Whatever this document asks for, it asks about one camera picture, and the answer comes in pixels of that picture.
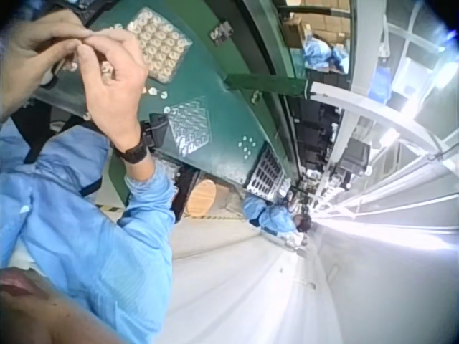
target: right hand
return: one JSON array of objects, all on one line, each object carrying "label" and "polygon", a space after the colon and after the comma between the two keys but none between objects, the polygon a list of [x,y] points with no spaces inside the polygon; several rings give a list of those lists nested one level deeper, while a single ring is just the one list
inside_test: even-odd
[{"label": "right hand", "polygon": [[[137,119],[148,69],[136,37],[122,29],[106,29],[77,48],[87,110],[94,124],[113,145],[125,152],[138,145],[141,129]],[[114,80],[103,80],[94,50],[105,55],[114,69]]]}]

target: black watch strap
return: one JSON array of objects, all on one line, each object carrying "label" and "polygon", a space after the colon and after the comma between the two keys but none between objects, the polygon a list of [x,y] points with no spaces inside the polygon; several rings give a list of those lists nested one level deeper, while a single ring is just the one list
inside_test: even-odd
[{"label": "black watch strap", "polygon": [[127,163],[140,163],[148,154],[148,147],[146,145],[146,140],[143,136],[143,133],[141,133],[139,141],[140,142],[138,145],[128,149],[124,153],[121,153],[116,147],[114,147],[113,151],[117,157],[122,158]]}]

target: worker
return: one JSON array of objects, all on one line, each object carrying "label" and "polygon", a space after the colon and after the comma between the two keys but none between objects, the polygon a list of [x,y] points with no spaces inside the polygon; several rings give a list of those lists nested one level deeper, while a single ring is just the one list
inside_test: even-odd
[{"label": "worker", "polygon": [[[16,24],[7,42],[1,66],[0,343],[151,343],[171,292],[174,189],[141,139],[137,111],[148,70],[138,42],[120,29],[92,32],[69,11]],[[9,115],[69,54],[77,55],[87,109],[103,134],[76,125],[37,154]],[[112,64],[113,80],[101,78],[98,56]],[[130,191],[117,224],[82,195],[101,177],[109,142],[123,159]],[[33,270],[6,268],[18,242]]]},{"label": "worker", "polygon": [[268,205],[264,199],[252,194],[248,194],[244,200],[244,215],[250,224],[274,236],[295,230],[302,233],[308,230],[308,221],[304,215],[292,216],[288,205]]}]

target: green workbench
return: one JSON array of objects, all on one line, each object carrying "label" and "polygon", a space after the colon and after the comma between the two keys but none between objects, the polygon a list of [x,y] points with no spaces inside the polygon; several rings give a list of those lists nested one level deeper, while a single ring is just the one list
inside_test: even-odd
[{"label": "green workbench", "polygon": [[[147,89],[155,87],[158,94],[166,90],[168,97],[163,100],[159,95],[143,95],[139,119],[148,120],[150,113],[163,113],[165,107],[172,108],[198,99],[207,109],[211,129],[211,142],[184,157],[179,153],[169,129],[160,151],[227,181],[244,184],[263,143],[268,141],[283,164],[286,175],[291,176],[291,164],[285,159],[285,150],[276,137],[276,128],[264,101],[253,105],[249,101],[251,92],[230,91],[225,87],[223,79],[226,74],[250,71],[230,40],[218,48],[213,45],[208,33],[218,20],[203,1],[121,0],[113,9],[102,14],[91,28],[102,29],[116,23],[125,27],[145,6],[167,18],[193,41],[193,45],[170,84],[147,80]],[[227,61],[223,62],[221,56],[226,56]],[[37,97],[77,115],[86,112],[78,72],[62,72],[58,83],[51,90],[40,90]],[[249,148],[249,155],[244,147]],[[113,161],[112,165],[116,167],[119,164]]]}]

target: cardboard box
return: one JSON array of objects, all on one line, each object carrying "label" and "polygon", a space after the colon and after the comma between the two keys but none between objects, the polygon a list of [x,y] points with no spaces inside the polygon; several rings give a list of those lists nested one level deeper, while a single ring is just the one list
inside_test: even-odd
[{"label": "cardboard box", "polygon": [[338,42],[338,34],[335,32],[314,30],[314,34],[316,34],[319,38],[322,38],[327,43],[336,44]]},{"label": "cardboard box", "polygon": [[350,11],[351,7],[349,5],[349,0],[338,0],[338,8]]},{"label": "cardboard box", "polygon": [[301,18],[294,16],[282,23],[282,33],[285,40],[285,45],[289,48],[303,48],[303,43],[306,40]]},{"label": "cardboard box", "polygon": [[322,6],[327,7],[329,9],[337,9],[338,0],[322,0]]},{"label": "cardboard box", "polygon": [[341,18],[338,16],[325,16],[325,28],[328,32],[342,32]]},{"label": "cardboard box", "polygon": [[325,16],[321,14],[300,14],[304,24],[309,24],[313,30],[326,30]]},{"label": "cardboard box", "polygon": [[351,33],[351,20],[349,18],[341,18],[342,32],[346,34]]},{"label": "cardboard box", "polygon": [[323,0],[302,0],[301,3],[305,6],[323,6]]}]

